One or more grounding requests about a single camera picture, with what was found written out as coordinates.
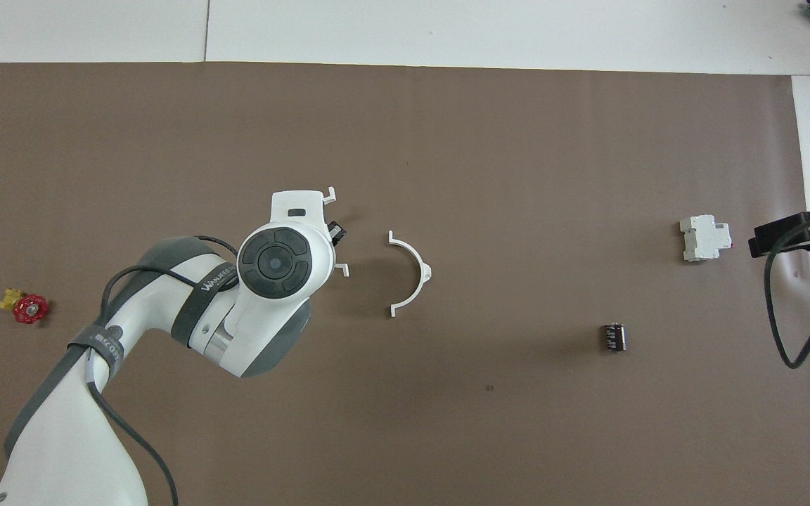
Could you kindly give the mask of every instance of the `red valve knob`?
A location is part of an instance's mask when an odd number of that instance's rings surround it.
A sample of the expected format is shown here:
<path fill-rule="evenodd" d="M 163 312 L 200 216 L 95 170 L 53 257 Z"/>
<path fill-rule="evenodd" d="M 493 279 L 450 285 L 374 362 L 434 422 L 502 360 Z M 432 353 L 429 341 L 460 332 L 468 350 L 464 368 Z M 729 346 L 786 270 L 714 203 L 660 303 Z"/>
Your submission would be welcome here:
<path fill-rule="evenodd" d="M 12 313 L 14 313 L 14 320 L 20 323 L 31 324 L 37 320 L 42 320 L 42 317 L 49 311 L 49 303 L 45 298 L 30 294 L 14 305 Z"/>

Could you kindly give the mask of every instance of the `valve with red knob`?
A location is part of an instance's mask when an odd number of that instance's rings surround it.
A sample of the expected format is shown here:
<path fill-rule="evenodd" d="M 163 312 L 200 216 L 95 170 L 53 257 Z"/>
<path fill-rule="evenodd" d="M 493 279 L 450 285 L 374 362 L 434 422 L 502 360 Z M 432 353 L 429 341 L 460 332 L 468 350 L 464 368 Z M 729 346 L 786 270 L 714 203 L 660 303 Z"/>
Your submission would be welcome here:
<path fill-rule="evenodd" d="M 6 296 L 0 301 L 0 308 L 12 311 L 15 321 L 29 325 L 46 316 L 49 303 L 41 295 L 25 294 L 15 288 L 7 288 Z"/>

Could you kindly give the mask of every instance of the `circular control panel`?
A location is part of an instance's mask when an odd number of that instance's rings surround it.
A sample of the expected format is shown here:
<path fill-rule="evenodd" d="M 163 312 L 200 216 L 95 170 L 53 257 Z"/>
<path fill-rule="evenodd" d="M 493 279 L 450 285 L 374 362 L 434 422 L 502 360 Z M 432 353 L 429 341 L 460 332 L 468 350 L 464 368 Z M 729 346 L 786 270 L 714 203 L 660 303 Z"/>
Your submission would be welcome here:
<path fill-rule="evenodd" d="M 311 250 L 301 233 L 288 227 L 254 234 L 239 251 L 239 278 L 267 299 L 295 294 L 311 275 Z"/>

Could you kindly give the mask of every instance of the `white circuit breaker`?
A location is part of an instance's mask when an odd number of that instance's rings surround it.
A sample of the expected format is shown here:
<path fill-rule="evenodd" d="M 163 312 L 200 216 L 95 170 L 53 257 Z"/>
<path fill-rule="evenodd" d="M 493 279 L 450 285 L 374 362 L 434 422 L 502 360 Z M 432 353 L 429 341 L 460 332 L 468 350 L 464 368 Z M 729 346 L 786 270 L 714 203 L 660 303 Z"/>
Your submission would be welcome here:
<path fill-rule="evenodd" d="M 681 232 L 686 243 L 683 259 L 687 262 L 717 259 L 721 249 L 733 247 L 730 226 L 714 222 L 711 214 L 690 216 L 681 220 Z"/>

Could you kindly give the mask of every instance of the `white robotic arm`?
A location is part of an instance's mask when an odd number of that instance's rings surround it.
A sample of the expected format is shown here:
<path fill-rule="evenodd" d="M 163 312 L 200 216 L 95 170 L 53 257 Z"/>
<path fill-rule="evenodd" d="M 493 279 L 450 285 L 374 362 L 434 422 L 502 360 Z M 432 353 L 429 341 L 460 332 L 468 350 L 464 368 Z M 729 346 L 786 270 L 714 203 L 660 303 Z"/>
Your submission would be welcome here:
<path fill-rule="evenodd" d="M 148 504 L 98 393 L 149 329 L 169 332 L 236 377 L 273 368 L 308 323 L 309 298 L 341 266 L 334 246 L 346 231 L 325 224 L 323 212 L 334 199 L 332 187 L 328 197 L 274 193 L 270 222 L 245 239 L 236 265 L 199 239 L 174 238 L 126 269 L 132 278 L 108 301 L 113 278 L 96 324 L 68 347 L 7 436 L 0 505 Z"/>

